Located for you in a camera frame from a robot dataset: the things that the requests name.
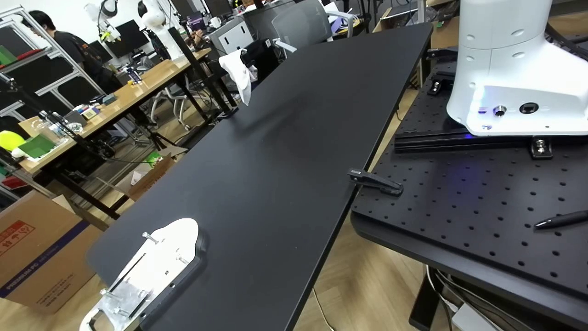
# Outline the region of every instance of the wooden desk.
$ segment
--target wooden desk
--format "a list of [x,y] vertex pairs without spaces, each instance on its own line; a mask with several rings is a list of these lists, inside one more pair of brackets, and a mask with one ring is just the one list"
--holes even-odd
[[[200,60],[201,58],[208,55],[210,51],[210,48],[205,48],[194,53],[194,56],[196,59]],[[103,126],[109,124],[114,119],[123,114],[126,110],[133,107],[140,100],[145,98],[146,95],[161,88],[161,86],[167,84],[171,79],[182,73],[188,67],[190,67],[190,62],[188,62],[185,57],[181,57],[174,61],[165,60],[143,74],[142,84],[123,86],[121,89],[115,92],[116,101],[107,106],[104,106],[100,114],[90,119],[88,124],[83,128],[83,132],[80,133],[80,136],[82,138],[86,138]],[[65,151],[72,148],[75,144],[76,142],[73,139],[68,139],[67,142],[45,154],[39,161],[24,159],[20,162],[20,165],[25,171],[31,174],[35,173],[41,170],[51,161],[55,160]]]

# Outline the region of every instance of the power strip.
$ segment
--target power strip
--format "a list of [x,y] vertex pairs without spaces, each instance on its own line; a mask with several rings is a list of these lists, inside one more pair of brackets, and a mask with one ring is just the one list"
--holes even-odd
[[461,331],[504,331],[478,314],[467,303],[459,307],[451,320]]

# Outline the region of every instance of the white cloth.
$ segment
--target white cloth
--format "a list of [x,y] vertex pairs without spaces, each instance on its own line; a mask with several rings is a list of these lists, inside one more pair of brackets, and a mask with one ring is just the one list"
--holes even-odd
[[229,73],[230,78],[237,84],[241,101],[249,105],[251,99],[251,72],[241,61],[241,49],[228,53],[219,58],[220,66]]

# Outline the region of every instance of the wooden floor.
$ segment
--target wooden floor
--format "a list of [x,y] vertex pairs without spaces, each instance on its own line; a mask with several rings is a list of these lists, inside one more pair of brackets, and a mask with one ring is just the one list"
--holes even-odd
[[[416,93],[414,90],[406,91],[400,103],[400,118],[406,114]],[[199,121],[201,118],[193,110],[186,112],[188,124],[194,126]],[[394,117],[375,160],[380,157],[399,124],[398,118]],[[184,134],[183,128],[175,121],[162,126],[161,132],[173,139]],[[103,201],[111,204],[118,197],[119,193],[107,194]],[[120,210],[131,204],[127,203]],[[103,217],[96,210],[92,212]],[[408,324],[408,317],[423,274],[423,264],[360,238],[353,231],[348,218],[318,277],[315,289],[329,323],[337,331],[414,330]],[[54,315],[36,313],[27,307],[0,299],[0,331],[78,330],[82,317],[99,300],[98,292],[104,287],[99,277],[94,276]],[[295,330],[329,330],[314,295],[311,294],[306,302]],[[449,330],[440,307],[433,330]]]

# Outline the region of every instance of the screw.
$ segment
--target screw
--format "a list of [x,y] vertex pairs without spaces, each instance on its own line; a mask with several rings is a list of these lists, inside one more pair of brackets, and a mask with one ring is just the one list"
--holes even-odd
[[120,307],[116,307],[112,310],[114,314],[122,315],[122,316],[129,316],[129,312],[122,310]]
[[114,295],[111,292],[109,292],[107,289],[102,289],[100,290],[100,295],[101,296],[105,296],[105,297],[109,297],[111,299],[116,299],[116,300],[121,300],[122,298],[119,297],[118,295]]
[[149,233],[147,233],[147,232],[143,232],[143,238],[147,238],[147,239],[151,240],[152,242],[154,242],[156,244],[159,243],[159,241],[155,240],[155,238],[153,238],[152,236],[150,236]]
[[178,260],[178,261],[182,262],[183,264],[188,264],[188,263],[189,263],[189,262],[188,262],[186,259],[184,259],[184,258],[183,258],[183,257],[181,257],[180,255],[178,255],[178,256],[176,257],[176,260]]

